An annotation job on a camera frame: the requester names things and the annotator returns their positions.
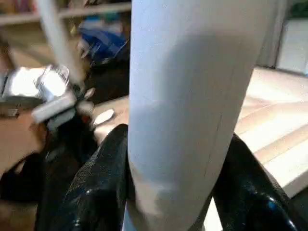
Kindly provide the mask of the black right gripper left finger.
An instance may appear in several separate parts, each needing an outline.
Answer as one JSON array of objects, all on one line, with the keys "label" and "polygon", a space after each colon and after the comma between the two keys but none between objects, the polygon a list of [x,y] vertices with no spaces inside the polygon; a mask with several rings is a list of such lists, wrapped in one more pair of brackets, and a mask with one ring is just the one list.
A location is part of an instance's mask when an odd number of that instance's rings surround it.
[{"label": "black right gripper left finger", "polygon": [[51,230],[122,230],[128,175],[128,125],[120,124],[76,173]]}]

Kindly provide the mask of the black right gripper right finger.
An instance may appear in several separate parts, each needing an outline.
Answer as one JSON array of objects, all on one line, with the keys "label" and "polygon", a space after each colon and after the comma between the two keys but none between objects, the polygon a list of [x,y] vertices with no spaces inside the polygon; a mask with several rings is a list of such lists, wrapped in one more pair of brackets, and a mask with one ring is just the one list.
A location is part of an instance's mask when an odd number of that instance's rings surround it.
[{"label": "black right gripper right finger", "polygon": [[233,135],[213,189],[225,231],[299,231],[301,216],[276,179]]}]

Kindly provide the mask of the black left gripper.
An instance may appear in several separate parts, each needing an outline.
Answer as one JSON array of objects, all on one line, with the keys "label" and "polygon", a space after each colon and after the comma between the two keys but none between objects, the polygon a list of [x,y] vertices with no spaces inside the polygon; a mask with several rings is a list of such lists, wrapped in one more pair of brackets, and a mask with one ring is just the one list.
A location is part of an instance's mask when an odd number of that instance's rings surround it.
[{"label": "black left gripper", "polygon": [[114,115],[114,109],[108,109],[93,118],[85,112],[71,108],[53,116],[45,125],[48,132],[83,164],[98,148],[95,129],[111,120]]}]

